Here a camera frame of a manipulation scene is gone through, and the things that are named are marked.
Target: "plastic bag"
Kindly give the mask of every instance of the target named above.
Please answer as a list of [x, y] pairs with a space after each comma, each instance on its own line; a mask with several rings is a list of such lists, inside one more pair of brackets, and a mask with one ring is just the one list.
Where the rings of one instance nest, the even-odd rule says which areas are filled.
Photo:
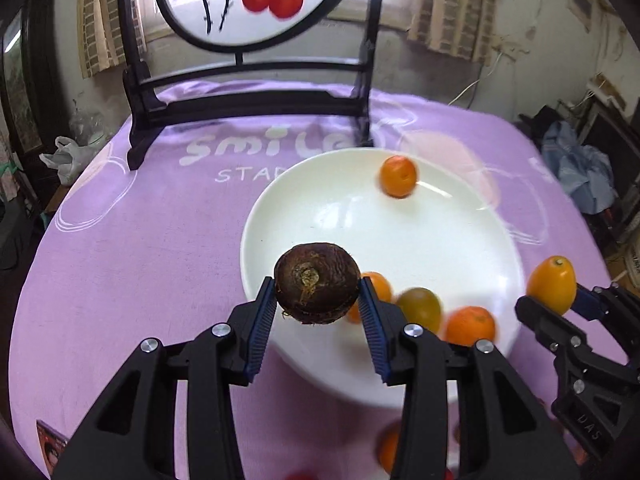
[[57, 150], [52, 155], [41, 153], [40, 160], [48, 168], [58, 170], [58, 178], [63, 186], [71, 186], [94, 156], [100, 151], [101, 146], [78, 146], [78, 143], [68, 137], [56, 137]]
[[69, 129], [78, 146], [88, 146], [97, 139], [106, 137], [102, 114], [100, 112], [81, 112], [77, 107], [69, 120]]

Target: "metal screw head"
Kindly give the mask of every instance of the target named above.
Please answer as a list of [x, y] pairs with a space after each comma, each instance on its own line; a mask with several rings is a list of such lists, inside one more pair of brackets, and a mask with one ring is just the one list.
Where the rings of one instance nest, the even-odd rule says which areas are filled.
[[494, 344], [488, 339], [481, 339], [476, 342], [476, 348], [481, 351], [483, 354], [490, 354], [494, 351]]
[[409, 323], [404, 326], [404, 333], [409, 337], [420, 337], [424, 333], [424, 329], [415, 323]]
[[211, 333], [216, 337], [224, 337], [231, 334], [231, 327], [226, 323], [218, 323], [211, 327]]
[[147, 354], [153, 352], [156, 348], [158, 348], [158, 340], [150, 337], [149, 339], [145, 339], [142, 343], [140, 343], [140, 349]]
[[578, 379], [574, 383], [574, 392], [577, 394], [581, 394], [584, 391], [584, 381], [582, 379]]

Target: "white plate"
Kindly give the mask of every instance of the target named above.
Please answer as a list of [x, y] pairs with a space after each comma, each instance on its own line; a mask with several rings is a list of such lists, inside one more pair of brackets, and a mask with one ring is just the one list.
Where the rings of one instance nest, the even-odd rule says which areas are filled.
[[[506, 354], [517, 334], [514, 305], [524, 293], [520, 257], [498, 215], [458, 177], [412, 156], [420, 178], [403, 200], [378, 187], [394, 152], [351, 148], [309, 158], [274, 180], [254, 204], [240, 247], [242, 286], [255, 299], [280, 255], [294, 245], [332, 242], [361, 271], [382, 273], [395, 293], [412, 286], [435, 292], [445, 312], [484, 306], [498, 322]], [[270, 341], [316, 385], [364, 404], [400, 408], [404, 387], [375, 374], [361, 326], [341, 319], [302, 325], [276, 313]], [[455, 389], [449, 400], [455, 400]]]

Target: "purple tablecloth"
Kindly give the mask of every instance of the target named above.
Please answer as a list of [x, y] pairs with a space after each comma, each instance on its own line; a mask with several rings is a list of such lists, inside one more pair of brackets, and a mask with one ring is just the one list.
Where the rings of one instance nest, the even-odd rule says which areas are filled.
[[[193, 82], [167, 100], [274, 85]], [[331, 86], [336, 94], [350, 89]], [[574, 263], [588, 287], [609, 279], [587, 227], [533, 145], [505, 121], [414, 96], [373, 92], [376, 145], [409, 150], [456, 171], [496, 207], [527, 275], [552, 254]], [[37, 418], [71, 436], [138, 343], [173, 344], [225, 320], [245, 300], [239, 269], [244, 221], [267, 184], [323, 151], [353, 145], [343, 118], [267, 117], [167, 128], [135, 173], [126, 167], [130, 121], [73, 187], [42, 240], [22, 290], [9, 362], [15, 433], [44, 470]], [[590, 344], [622, 360], [597, 324], [568, 317]], [[522, 330], [511, 361], [547, 401], [552, 355]], [[178, 392], [176, 463], [186, 478], [184, 391]], [[238, 442], [250, 480], [311, 471], [320, 480], [363, 480], [378, 470], [378, 431], [399, 413], [319, 391], [268, 348], [250, 388], [233, 388]]]

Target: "chair back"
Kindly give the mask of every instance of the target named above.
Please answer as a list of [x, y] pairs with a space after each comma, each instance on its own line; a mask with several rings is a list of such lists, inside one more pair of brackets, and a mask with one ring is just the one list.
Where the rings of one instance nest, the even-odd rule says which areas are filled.
[[2, 480], [47, 480], [24, 452], [4, 418], [0, 416], [0, 478]]

